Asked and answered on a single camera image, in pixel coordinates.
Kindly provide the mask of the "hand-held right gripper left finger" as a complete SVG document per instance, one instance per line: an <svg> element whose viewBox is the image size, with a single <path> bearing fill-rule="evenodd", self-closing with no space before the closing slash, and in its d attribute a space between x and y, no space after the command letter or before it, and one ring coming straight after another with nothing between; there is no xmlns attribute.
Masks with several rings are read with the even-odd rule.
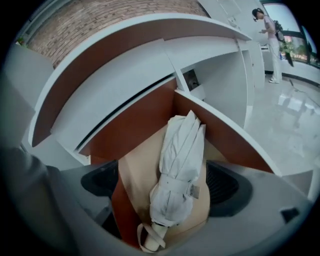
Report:
<svg viewBox="0 0 320 256"><path fill-rule="evenodd" d="M112 196L119 180L116 160L59 170L47 167L59 213L81 256L139 256L120 239Z"/></svg>

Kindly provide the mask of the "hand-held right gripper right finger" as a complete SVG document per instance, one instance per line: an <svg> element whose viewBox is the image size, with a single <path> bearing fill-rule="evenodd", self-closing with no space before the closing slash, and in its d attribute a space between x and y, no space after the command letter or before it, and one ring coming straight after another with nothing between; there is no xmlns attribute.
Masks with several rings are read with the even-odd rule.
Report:
<svg viewBox="0 0 320 256"><path fill-rule="evenodd" d="M209 160L208 218L165 256L268 256L301 226L313 204L285 179Z"/></svg>

